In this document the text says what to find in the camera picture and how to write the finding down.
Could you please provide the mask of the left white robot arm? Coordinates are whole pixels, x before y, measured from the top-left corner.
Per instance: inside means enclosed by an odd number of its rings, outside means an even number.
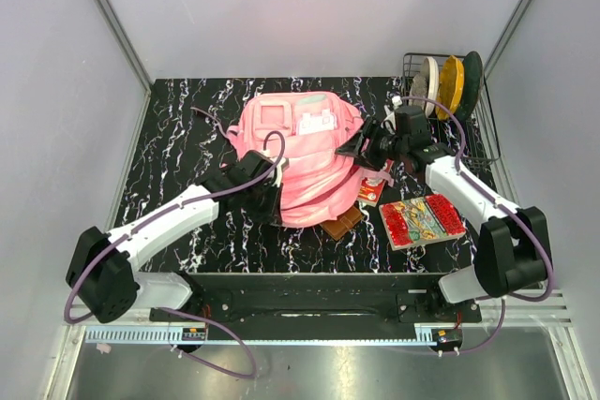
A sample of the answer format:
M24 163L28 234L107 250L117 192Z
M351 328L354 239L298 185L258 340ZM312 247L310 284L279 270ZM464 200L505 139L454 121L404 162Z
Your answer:
M188 276L145 273L143 265L233 209L264 206L272 212L279 204L286 168L283 156L250 151L129 224L107 232L96 227L84 231L67 269L67 299L80 299L88 309L86 316L100 323L115 321L131 308L161 307L183 321L194 320L202 312L203 299Z

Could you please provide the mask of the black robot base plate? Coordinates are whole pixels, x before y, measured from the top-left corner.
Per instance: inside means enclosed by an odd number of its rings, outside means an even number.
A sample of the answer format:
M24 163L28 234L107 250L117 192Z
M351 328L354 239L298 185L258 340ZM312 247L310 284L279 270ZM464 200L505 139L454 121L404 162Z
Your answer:
M401 323L482 321L468 300L443 300L439 274L186 274L176 309L221 323L286 316L367 316Z

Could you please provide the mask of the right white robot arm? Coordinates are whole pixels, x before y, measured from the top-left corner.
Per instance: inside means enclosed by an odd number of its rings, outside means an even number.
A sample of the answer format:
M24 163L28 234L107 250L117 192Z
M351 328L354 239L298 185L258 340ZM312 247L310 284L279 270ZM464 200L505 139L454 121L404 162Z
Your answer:
M533 301L547 299L554 273L543 212L519 207L475 177L460 153L432 139L421 108L400 106L394 116L392 131L369 117L337 154L370 170L381 169L388 160L403 162L407 172L422 176L431 190L445 196L479 229L473 263L439 279L438 290L425 300L428 315L447 321L469 300L512 296L528 301L521 290L537 283L547 286Z

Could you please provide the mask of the colourful treehouse paperback book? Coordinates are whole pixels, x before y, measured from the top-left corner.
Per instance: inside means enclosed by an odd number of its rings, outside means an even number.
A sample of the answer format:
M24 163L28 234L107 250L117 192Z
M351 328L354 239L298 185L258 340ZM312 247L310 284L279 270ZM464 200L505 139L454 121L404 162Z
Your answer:
M393 251L452 241L466 233L456 208L441 194L389 202L379 211Z

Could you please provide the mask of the pink student backpack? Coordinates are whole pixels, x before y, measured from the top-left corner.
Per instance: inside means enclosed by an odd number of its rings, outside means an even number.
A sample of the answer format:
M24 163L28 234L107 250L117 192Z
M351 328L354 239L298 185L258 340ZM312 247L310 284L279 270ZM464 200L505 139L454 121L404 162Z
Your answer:
M281 223L307 228L349 210L364 180L394 183L388 164L381 170L364 169L336 153L362 124L360 111L334 93L274 93L253 97L238 123L219 132L238 157L263 148L278 156L280 139L267 134L282 134L288 166L282 173Z

